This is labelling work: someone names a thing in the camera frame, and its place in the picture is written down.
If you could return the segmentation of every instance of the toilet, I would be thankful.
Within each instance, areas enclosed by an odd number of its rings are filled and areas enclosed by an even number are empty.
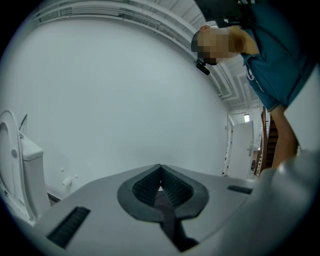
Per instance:
[[[0,115],[0,195],[12,215],[34,225],[50,209],[43,150],[19,131],[14,113]]]

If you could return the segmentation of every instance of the person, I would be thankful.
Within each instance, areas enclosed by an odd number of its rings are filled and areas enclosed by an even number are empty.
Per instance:
[[[294,28],[266,2],[249,7],[251,26],[204,25],[191,49],[209,65],[242,55],[249,84],[275,122],[278,140],[272,167],[297,154],[298,141],[284,112],[307,81],[315,61],[302,49]]]

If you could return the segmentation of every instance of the wooden railing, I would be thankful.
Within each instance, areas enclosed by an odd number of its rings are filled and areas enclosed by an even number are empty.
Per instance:
[[[266,165],[268,134],[267,134],[267,119],[266,119],[266,108],[265,107],[263,107],[263,111],[261,113],[261,120],[262,120],[262,136],[261,136],[260,150],[257,153],[257,159],[255,162],[254,175],[259,175],[261,170],[263,170]],[[261,164],[258,169],[261,155],[262,155]]]

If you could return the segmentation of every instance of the white door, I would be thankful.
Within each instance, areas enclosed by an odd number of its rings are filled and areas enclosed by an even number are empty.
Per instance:
[[[233,126],[231,156],[227,175],[247,179],[251,169],[254,142],[253,121]]]

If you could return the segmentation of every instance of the toilet seat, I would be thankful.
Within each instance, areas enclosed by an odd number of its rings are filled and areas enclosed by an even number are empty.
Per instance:
[[[0,193],[9,210],[27,221],[35,219],[26,194],[20,132],[10,110],[0,115]]]

